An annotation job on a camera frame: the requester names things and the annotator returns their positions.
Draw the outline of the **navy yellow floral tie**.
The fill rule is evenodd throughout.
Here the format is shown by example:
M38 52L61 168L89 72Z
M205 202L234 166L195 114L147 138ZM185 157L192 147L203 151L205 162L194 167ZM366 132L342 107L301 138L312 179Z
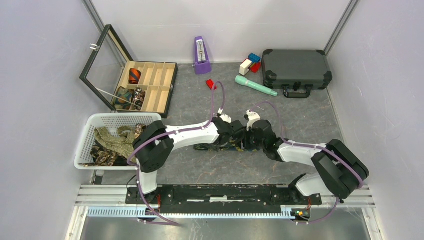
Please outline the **navy yellow floral tie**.
M260 148L255 147L254 145L247 144L245 145L242 141L241 142L235 142L230 141L226 143L225 145L215 145L215 144L207 144L207 143L200 143L193 146L193 149L196 151L215 151L215 152L221 152L221 151L233 151L233 152L256 152L259 151Z

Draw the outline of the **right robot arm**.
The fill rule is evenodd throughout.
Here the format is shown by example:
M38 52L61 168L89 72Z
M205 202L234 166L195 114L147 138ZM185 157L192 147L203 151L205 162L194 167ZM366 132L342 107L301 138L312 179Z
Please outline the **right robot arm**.
M249 141L263 150L271 160L298 163L314 167L315 175L302 176L289 189L289 199L302 204L313 194L331 193L340 200L347 199L364 185L370 172L364 163L340 140L307 144L290 141L276 135L267 120L250 120L247 124Z

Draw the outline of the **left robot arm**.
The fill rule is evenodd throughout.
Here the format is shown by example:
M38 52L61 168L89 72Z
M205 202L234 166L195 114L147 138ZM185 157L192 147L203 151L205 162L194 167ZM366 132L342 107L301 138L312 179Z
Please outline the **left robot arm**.
M138 168L137 196L145 204L156 200L158 170L173 151L200 144L222 147L231 140L242 140L246 131L247 127L239 120L228 122L225 116L184 126L164 125L161 120L151 123L134 140L129 157L136 159Z

